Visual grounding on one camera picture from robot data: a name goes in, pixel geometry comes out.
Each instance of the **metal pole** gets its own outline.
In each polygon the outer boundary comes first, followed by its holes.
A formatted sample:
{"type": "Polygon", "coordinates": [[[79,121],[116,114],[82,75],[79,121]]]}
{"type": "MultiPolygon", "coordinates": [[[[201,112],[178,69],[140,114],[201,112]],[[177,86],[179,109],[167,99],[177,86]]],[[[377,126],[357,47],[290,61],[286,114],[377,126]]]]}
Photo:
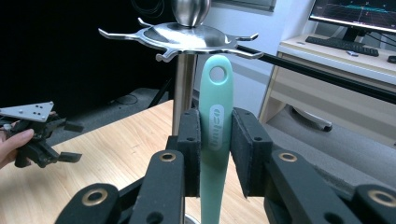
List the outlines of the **metal pole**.
{"type": "Polygon", "coordinates": [[[196,54],[179,54],[177,56],[172,135],[178,135],[180,116],[191,108],[197,58],[196,54]]]}

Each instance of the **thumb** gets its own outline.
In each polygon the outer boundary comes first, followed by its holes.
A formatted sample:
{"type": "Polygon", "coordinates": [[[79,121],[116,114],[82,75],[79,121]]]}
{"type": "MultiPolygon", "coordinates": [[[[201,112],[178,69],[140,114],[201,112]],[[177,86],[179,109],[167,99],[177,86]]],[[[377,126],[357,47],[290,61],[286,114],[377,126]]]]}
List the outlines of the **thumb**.
{"type": "Polygon", "coordinates": [[[32,139],[34,133],[35,132],[33,131],[33,129],[29,129],[8,138],[8,140],[6,140],[2,144],[2,146],[0,146],[0,154],[4,153],[5,155],[7,155],[10,151],[25,145],[30,141],[30,139],[32,139]]]}

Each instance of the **caster wheel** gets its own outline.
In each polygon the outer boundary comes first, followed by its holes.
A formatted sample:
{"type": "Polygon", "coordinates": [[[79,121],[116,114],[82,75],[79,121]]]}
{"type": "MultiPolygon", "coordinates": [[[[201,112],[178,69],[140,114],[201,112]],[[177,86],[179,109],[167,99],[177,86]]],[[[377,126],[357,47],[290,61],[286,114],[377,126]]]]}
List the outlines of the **caster wheel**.
{"type": "Polygon", "coordinates": [[[323,132],[326,132],[326,133],[328,133],[329,131],[331,131],[332,130],[332,126],[325,126],[324,128],[323,128],[323,132]]]}

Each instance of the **rotating utensil carousel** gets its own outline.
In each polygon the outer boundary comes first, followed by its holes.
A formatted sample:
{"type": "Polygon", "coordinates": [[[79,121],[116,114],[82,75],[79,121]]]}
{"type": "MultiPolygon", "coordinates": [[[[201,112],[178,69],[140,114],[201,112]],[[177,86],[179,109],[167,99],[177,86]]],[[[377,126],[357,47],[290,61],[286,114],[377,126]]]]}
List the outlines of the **rotating utensil carousel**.
{"type": "Polygon", "coordinates": [[[247,59],[260,58],[263,53],[251,54],[237,49],[238,41],[251,41],[259,35],[234,36],[210,26],[202,25],[211,6],[211,0],[172,0],[172,10],[177,22],[158,25],[145,23],[135,34],[109,34],[101,29],[99,33],[115,40],[135,40],[153,48],[164,50],[157,54],[158,62],[172,61],[178,55],[173,108],[172,135],[178,134],[180,115],[191,108],[195,65],[198,54],[230,53],[247,59]]]}

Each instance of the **hanging hole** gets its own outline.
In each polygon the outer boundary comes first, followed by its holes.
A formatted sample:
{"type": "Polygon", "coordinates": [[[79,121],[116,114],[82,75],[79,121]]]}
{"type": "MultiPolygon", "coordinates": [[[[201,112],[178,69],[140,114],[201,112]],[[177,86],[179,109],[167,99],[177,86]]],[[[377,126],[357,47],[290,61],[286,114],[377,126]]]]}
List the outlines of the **hanging hole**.
{"type": "Polygon", "coordinates": [[[287,153],[287,152],[280,153],[280,154],[279,154],[279,158],[280,158],[282,161],[297,161],[297,157],[296,157],[296,156],[294,156],[294,155],[291,154],[291,153],[287,153]]]}
{"type": "Polygon", "coordinates": [[[163,153],[160,156],[161,161],[173,161],[175,158],[176,158],[176,155],[173,153],[169,153],[169,152],[163,153]]]}
{"type": "Polygon", "coordinates": [[[382,190],[371,189],[368,191],[369,197],[376,203],[386,207],[396,207],[396,198],[382,190]]]}
{"type": "Polygon", "coordinates": [[[159,224],[163,222],[163,214],[160,212],[152,212],[146,218],[148,224],[159,224]]]}
{"type": "Polygon", "coordinates": [[[82,203],[85,206],[94,206],[102,203],[107,198],[105,189],[91,189],[82,197],[82,203]]]}
{"type": "Polygon", "coordinates": [[[324,219],[326,219],[326,221],[328,221],[329,223],[332,223],[332,224],[333,223],[334,224],[343,224],[344,223],[343,219],[334,213],[326,213],[324,215],[324,219]]]}
{"type": "Polygon", "coordinates": [[[210,79],[212,79],[213,82],[217,82],[217,83],[224,81],[225,79],[224,70],[220,67],[212,68],[212,70],[210,70],[210,79]]]}

